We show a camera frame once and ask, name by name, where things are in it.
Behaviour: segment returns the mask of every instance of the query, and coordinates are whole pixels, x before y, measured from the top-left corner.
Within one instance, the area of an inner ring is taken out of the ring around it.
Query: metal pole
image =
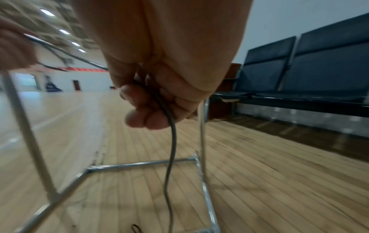
[[[50,173],[47,170],[45,161],[43,160],[41,150],[37,144],[35,135],[32,132],[30,123],[19,99],[17,90],[14,86],[13,80],[9,72],[1,72],[1,81],[3,83],[5,92],[8,96],[13,113],[17,120],[23,139],[26,142],[28,151],[32,157],[33,164],[36,167],[37,173],[40,176],[43,187],[47,192],[47,197],[52,202],[58,196],[57,190],[53,184]]]
[[[200,150],[199,150],[199,157],[201,162],[201,173],[203,176],[204,182],[206,182],[206,151],[205,151],[205,107],[204,101],[202,101],[197,108],[197,117],[199,122],[199,131],[200,131]]]

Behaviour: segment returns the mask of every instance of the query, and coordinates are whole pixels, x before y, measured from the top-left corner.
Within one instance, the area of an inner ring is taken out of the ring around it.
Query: white court line
[[[78,105],[77,107],[74,107],[74,108],[72,108],[72,109],[69,109],[67,112],[65,112],[65,113],[63,113],[63,114],[60,114],[60,115],[58,115],[58,116],[56,116],[56,117],[53,117],[53,118],[48,119],[48,120],[46,120],[46,121],[44,121],[44,122],[42,122],[42,123],[40,123],[40,124],[37,124],[37,125],[33,126],[33,127],[32,127],[32,130],[33,130],[33,131],[35,131],[35,130],[38,130],[38,129],[40,129],[40,128],[42,128],[42,127],[44,127],[44,126],[48,125],[48,124],[51,124],[51,123],[53,123],[54,121],[57,121],[58,119],[60,119],[60,118],[62,118],[62,117],[65,117],[66,115],[68,115],[68,114],[70,114],[70,113],[74,112],[75,110],[79,109],[82,105],[83,105],[83,104],[80,104],[80,105]],[[14,137],[14,138],[9,139],[6,143],[4,143],[4,144],[0,145],[0,150],[3,150],[3,149],[4,149],[4,148],[6,148],[7,146],[9,146],[9,145],[11,145],[11,144],[13,144],[13,143],[18,142],[21,138],[22,138],[22,136],[18,136],[18,137]]]

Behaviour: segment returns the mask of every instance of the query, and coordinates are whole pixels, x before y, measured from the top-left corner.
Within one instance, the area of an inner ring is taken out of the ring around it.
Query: metal frame
[[[30,233],[34,232],[40,224],[52,213],[52,211],[65,199],[67,199],[73,191],[92,173],[105,172],[111,170],[129,169],[134,167],[146,166],[146,165],[157,165],[166,164],[169,160],[160,161],[148,161],[148,162],[137,162],[132,164],[114,164],[114,165],[103,165],[103,166],[90,166],[86,168],[82,173],[78,174],[75,179],[60,193],[57,192],[50,173],[46,167],[45,161],[42,157],[40,148],[37,144],[36,138],[31,130],[29,120],[22,106],[20,98],[17,94],[17,90],[12,81],[9,72],[0,73],[3,87],[8,96],[10,105],[13,109],[14,115],[17,119],[18,126],[22,132],[24,141],[28,147],[30,155],[33,159],[33,163],[36,167],[38,175],[42,181],[44,189],[47,192],[49,203],[41,207],[33,217],[21,228],[18,228],[18,233]],[[193,161],[196,163],[200,181],[203,187],[204,198],[208,208],[208,213],[211,221],[211,228],[202,229],[195,231],[196,233],[220,233],[218,221],[216,219],[213,203],[211,201],[209,188],[206,182],[206,154],[205,154],[205,109],[204,102],[199,105],[198,108],[198,121],[200,130],[200,154],[197,151],[194,156],[185,159],[176,159],[177,162],[188,162]]]

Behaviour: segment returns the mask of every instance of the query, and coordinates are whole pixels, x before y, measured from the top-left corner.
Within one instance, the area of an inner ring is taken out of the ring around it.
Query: chair backrest
[[[369,14],[301,35],[281,92],[320,97],[366,96]]]
[[[276,90],[286,71],[295,40],[294,36],[249,50],[235,90]]]

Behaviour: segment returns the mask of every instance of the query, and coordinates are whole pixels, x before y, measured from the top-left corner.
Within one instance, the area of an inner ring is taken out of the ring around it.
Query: black cable
[[[31,35],[28,35],[28,34],[25,34],[25,36],[26,36],[27,39],[29,39],[29,40],[31,40],[33,42],[36,42],[36,43],[38,43],[38,44],[40,44],[42,46],[47,46],[49,48],[58,50],[58,51],[66,54],[68,56],[71,56],[71,57],[77,59],[77,60],[83,61],[83,62],[85,62],[87,64],[90,64],[92,66],[98,67],[100,69],[109,71],[108,68],[105,67],[105,66],[99,65],[97,63],[94,63],[92,61],[86,60],[84,58],[80,58],[79,56],[73,55],[73,54],[67,52],[66,50],[64,50],[62,48],[58,48],[58,47],[56,47],[55,45],[53,45],[53,44],[51,44],[49,42],[43,41],[43,40],[41,40],[41,39],[39,39],[37,37],[31,36]],[[172,233],[173,232],[173,210],[172,210],[172,206],[171,206],[171,203],[170,203],[170,198],[169,198],[169,193],[168,193],[168,185],[169,185],[170,173],[172,171],[174,159],[175,159],[175,156],[176,156],[176,148],[177,148],[177,132],[176,132],[175,120],[174,120],[173,114],[172,114],[172,112],[171,112],[168,104],[164,101],[164,99],[158,93],[156,93],[155,91],[153,91],[152,89],[150,89],[144,83],[141,83],[141,82],[136,81],[136,80],[133,80],[133,83],[136,84],[136,85],[140,85],[141,87],[145,88],[145,90],[150,93],[150,95],[152,96],[152,98],[156,102],[158,102],[160,108],[164,112],[165,116],[168,118],[168,122],[169,122],[169,125],[170,125],[170,128],[171,128],[171,132],[172,132],[172,146],[171,146],[171,151],[170,151],[170,156],[169,156],[168,167],[166,169],[166,174],[165,174],[165,181],[164,181],[164,186],[163,186],[163,193],[164,193],[165,201],[167,203],[168,211],[169,211],[168,233]],[[137,225],[135,225],[135,224],[133,224],[131,228],[132,228],[132,230],[133,230],[134,233],[142,233],[141,229]]]

